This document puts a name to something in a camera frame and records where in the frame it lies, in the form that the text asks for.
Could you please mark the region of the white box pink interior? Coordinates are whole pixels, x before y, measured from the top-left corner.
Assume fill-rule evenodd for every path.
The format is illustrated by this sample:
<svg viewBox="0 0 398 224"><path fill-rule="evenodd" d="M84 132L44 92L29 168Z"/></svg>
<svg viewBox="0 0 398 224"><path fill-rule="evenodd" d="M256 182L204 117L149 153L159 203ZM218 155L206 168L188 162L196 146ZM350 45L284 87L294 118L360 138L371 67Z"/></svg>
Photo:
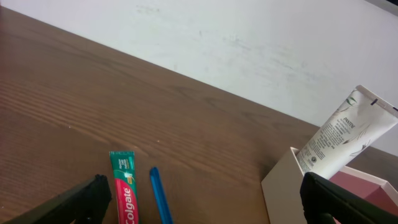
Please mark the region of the white box pink interior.
<svg viewBox="0 0 398 224"><path fill-rule="evenodd" d="M262 191L271 223L305 223L300 187L303 173L291 147L262 180ZM386 180L343 167L331 182L373 205L397 215L397 190Z"/></svg>

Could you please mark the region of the blue disposable razor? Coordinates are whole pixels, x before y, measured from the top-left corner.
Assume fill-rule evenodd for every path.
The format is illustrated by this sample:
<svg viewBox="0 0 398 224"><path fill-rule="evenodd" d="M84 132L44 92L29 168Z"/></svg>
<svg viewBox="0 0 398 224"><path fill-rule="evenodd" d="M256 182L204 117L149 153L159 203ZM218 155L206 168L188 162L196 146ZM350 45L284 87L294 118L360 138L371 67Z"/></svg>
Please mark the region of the blue disposable razor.
<svg viewBox="0 0 398 224"><path fill-rule="evenodd" d="M160 178L158 168L152 167L150 170L150 181L154 192L155 201L159 211L162 224L173 224L172 215L169 209L167 198L165 196L164 188Z"/></svg>

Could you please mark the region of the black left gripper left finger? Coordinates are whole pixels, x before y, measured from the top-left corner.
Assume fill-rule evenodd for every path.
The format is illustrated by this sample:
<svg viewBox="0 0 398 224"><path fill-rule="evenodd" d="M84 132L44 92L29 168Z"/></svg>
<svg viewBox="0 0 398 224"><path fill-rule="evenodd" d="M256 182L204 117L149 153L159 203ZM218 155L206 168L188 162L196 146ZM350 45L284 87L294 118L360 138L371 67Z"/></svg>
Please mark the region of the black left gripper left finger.
<svg viewBox="0 0 398 224"><path fill-rule="evenodd" d="M112 199L105 175L95 175L6 224L101 224Z"/></svg>

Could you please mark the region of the Colgate toothpaste tube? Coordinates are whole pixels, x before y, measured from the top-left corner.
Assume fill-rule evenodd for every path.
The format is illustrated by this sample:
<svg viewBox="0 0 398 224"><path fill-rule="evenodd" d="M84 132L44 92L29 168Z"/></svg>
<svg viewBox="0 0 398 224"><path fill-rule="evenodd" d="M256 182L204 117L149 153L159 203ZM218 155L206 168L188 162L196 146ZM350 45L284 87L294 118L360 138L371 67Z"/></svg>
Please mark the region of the Colgate toothpaste tube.
<svg viewBox="0 0 398 224"><path fill-rule="evenodd" d="M139 224L133 151L111 151L119 224Z"/></svg>

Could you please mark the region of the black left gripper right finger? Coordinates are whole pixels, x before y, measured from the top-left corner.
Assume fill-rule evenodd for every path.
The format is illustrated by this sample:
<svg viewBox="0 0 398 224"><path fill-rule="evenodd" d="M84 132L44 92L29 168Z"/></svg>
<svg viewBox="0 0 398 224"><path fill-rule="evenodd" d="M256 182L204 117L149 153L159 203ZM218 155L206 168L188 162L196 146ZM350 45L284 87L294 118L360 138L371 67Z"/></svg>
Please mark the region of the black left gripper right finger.
<svg viewBox="0 0 398 224"><path fill-rule="evenodd" d="M303 214L308 224L396 224L387 212L313 172L307 172L300 187Z"/></svg>

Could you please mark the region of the white Pantene tube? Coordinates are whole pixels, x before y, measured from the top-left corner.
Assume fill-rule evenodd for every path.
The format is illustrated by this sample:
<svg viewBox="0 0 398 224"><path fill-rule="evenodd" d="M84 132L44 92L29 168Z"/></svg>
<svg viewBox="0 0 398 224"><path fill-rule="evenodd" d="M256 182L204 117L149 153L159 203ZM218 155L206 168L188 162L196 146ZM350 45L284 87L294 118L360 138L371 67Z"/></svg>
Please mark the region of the white Pantene tube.
<svg viewBox="0 0 398 224"><path fill-rule="evenodd" d="M330 179L396 124L397 108L358 85L298 152L298 164Z"/></svg>

